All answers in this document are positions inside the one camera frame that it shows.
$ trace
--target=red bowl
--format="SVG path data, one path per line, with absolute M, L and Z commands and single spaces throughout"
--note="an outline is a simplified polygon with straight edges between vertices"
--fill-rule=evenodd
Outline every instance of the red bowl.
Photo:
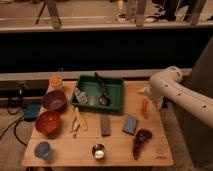
M 63 91 L 53 90 L 42 99 L 42 106 L 48 110 L 60 110 L 66 105 L 67 99 Z
M 46 111 L 36 119 L 35 127 L 39 132 L 47 135 L 54 132 L 59 127 L 60 122 L 61 119 L 58 112 Z

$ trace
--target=spoon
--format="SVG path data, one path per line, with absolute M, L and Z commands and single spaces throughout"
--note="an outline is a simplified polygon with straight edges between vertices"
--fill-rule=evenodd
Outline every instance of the spoon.
M 99 103 L 104 106 L 108 106 L 110 104 L 110 98 L 108 97 L 108 88 L 104 84 L 103 79 L 95 72 L 95 78 L 97 79 L 99 85 L 103 88 L 103 93 L 99 97 Z

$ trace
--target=eraser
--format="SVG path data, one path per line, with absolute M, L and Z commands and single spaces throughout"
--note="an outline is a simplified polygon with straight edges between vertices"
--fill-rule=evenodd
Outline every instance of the eraser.
M 123 132 L 130 135 L 134 135 L 137 123 L 138 123 L 137 117 L 128 115 L 123 126 Z
M 101 135 L 109 136 L 110 135 L 110 119 L 107 115 L 100 116 L 101 121 Z

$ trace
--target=wooden table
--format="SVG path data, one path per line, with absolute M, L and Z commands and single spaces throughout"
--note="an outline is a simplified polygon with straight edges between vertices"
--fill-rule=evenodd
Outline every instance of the wooden table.
M 109 115 L 110 136 L 101 136 L 99 113 L 81 111 L 86 119 L 88 131 L 80 128 L 77 137 L 73 138 L 70 130 L 74 118 L 74 106 L 70 105 L 70 98 L 75 84 L 75 81 L 64 82 L 68 107 L 65 112 L 61 113 L 60 128 L 51 137 L 46 137 L 35 128 L 33 129 L 22 161 L 23 166 L 170 166 L 173 164 L 159 112 L 151 101 L 147 109 L 149 119 L 145 120 L 141 116 L 141 101 L 144 96 L 138 94 L 137 91 L 148 82 L 125 81 L 123 110 L 120 114 Z M 134 137 L 122 132 L 127 114 L 139 118 L 137 130 L 146 128 L 153 133 L 153 138 L 145 145 L 138 160 L 134 160 L 132 155 Z M 41 141 L 48 141 L 53 148 L 53 155 L 49 161 L 39 159 L 34 155 L 34 148 Z M 95 160 L 91 152 L 93 145 L 99 143 L 104 144 L 106 149 L 106 156 L 101 161 Z

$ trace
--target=floor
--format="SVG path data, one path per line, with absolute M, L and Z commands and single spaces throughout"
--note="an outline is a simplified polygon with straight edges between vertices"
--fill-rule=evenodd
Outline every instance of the floor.
M 32 3 L 32 0 L 25 2 L 18 2 L 19 0 L 0 0 L 0 28 L 10 27 L 34 27 L 51 26 L 47 7 L 44 9 L 41 19 L 35 25 L 37 16 L 42 8 L 43 2 L 38 0 L 38 3 Z M 63 26 L 85 26 L 93 24 L 119 24 L 116 15 L 121 13 L 118 6 L 118 1 L 110 2 L 109 0 L 58 0 L 56 1 L 58 13 L 60 15 Z M 124 3 L 123 12 L 125 12 L 126 3 Z M 152 16 L 158 13 L 159 8 L 152 0 L 147 0 L 145 16 Z M 171 25 L 175 23 L 184 23 L 183 17 L 187 7 L 181 8 L 176 13 L 176 21 L 170 22 Z M 207 0 L 202 14 L 200 16 L 200 23 L 210 23 L 207 19 L 213 15 L 213 1 Z M 159 20 L 156 26 L 160 23 L 168 23 L 167 20 Z
M 192 164 L 182 133 L 180 131 L 176 116 L 171 103 L 168 103 L 168 108 L 162 109 L 162 122 L 168 138 L 169 146 L 173 155 L 174 165 L 171 167 L 154 167 L 152 171 L 205 171 L 205 169 L 195 168 Z M 11 116 L 5 108 L 0 109 L 0 133 L 10 123 L 20 117 L 22 114 Z M 17 134 L 24 142 L 28 142 L 34 122 L 21 122 L 17 127 Z M 13 127 L 0 139 L 0 171 L 23 171 L 26 168 L 21 166 L 21 161 L 25 152 L 25 146 L 20 144 L 14 136 Z M 109 171 L 115 168 L 53 168 L 56 171 Z M 122 168 L 126 171 L 142 171 L 143 168 Z

